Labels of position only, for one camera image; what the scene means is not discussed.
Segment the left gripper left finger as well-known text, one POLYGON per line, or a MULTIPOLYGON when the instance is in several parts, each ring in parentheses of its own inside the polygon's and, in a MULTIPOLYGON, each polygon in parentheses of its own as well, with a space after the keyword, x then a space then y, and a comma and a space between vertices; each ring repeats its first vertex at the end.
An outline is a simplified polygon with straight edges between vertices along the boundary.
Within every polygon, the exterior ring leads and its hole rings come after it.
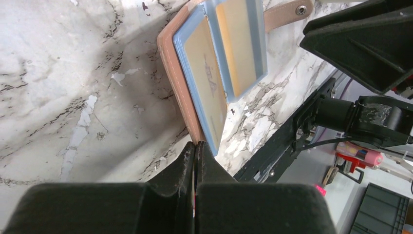
POLYGON ((193 161, 188 142, 145 183, 44 183, 20 199, 6 234, 190 234, 193 161))

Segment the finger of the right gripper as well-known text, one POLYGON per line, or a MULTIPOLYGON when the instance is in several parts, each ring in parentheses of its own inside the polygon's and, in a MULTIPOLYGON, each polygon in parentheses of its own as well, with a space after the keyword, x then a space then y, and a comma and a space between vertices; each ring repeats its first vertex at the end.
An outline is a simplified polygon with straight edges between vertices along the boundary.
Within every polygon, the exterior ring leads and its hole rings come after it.
POLYGON ((367 0, 353 7, 311 20, 305 26, 303 34, 306 35, 312 30, 331 24, 363 20, 410 7, 412 5, 412 0, 367 0))
POLYGON ((413 74, 413 15, 387 13, 312 30, 301 48, 384 94, 413 74))

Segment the gold credit card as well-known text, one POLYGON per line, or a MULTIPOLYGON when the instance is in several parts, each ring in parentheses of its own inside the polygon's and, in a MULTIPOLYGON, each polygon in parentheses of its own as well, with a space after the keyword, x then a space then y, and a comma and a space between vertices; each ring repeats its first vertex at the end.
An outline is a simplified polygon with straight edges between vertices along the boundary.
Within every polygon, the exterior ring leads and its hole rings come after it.
POLYGON ((197 19, 191 34, 183 44, 190 69, 190 89, 194 104, 207 142, 214 155, 221 143, 227 104, 216 60, 214 44, 208 20, 197 19))
POLYGON ((254 0, 226 0, 215 8, 235 98, 257 78, 248 13, 256 9, 255 3, 254 0))

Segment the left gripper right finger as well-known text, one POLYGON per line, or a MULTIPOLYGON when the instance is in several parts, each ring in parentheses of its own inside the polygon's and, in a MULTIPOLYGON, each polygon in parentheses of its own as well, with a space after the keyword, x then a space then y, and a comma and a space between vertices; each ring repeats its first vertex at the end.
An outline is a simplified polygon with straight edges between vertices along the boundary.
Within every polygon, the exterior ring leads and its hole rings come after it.
POLYGON ((213 157, 209 145, 196 146, 197 234, 334 234, 327 204, 314 186, 239 183, 213 157))

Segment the brown leather card holder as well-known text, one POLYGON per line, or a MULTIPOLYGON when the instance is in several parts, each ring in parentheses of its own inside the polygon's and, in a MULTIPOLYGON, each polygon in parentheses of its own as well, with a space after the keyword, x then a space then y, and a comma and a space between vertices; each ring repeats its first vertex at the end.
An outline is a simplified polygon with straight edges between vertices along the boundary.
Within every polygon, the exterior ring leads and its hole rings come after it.
POLYGON ((228 106, 229 103, 238 101, 267 75, 266 34, 284 25, 309 17, 313 10, 313 3, 310 0, 291 0, 269 9, 264 9, 262 2, 255 0, 256 9, 251 9, 248 13, 257 78, 239 98, 235 98, 215 10, 216 6, 224 1, 188 1, 157 37, 157 46, 162 63, 176 95, 184 122, 195 144, 200 141, 207 142, 207 140, 190 91, 192 84, 189 78, 191 75, 183 44, 197 24, 197 19, 205 16, 208 20, 228 106))

